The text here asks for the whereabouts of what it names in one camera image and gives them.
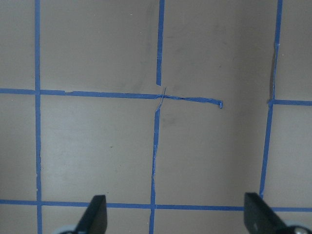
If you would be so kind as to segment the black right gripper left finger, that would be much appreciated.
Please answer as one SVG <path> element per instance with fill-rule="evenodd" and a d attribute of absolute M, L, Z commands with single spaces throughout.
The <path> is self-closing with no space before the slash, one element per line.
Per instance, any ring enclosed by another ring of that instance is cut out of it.
<path fill-rule="evenodd" d="M 63 226 L 57 234 L 104 234 L 108 226 L 105 195 L 95 195 L 76 226 Z"/>

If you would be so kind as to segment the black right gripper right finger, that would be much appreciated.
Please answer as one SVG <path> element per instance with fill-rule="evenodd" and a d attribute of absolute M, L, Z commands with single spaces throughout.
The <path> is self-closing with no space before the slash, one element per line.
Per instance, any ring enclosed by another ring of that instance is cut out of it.
<path fill-rule="evenodd" d="M 257 193 L 244 194 L 244 225 L 250 234 L 310 234 L 311 229 L 286 224 Z"/>

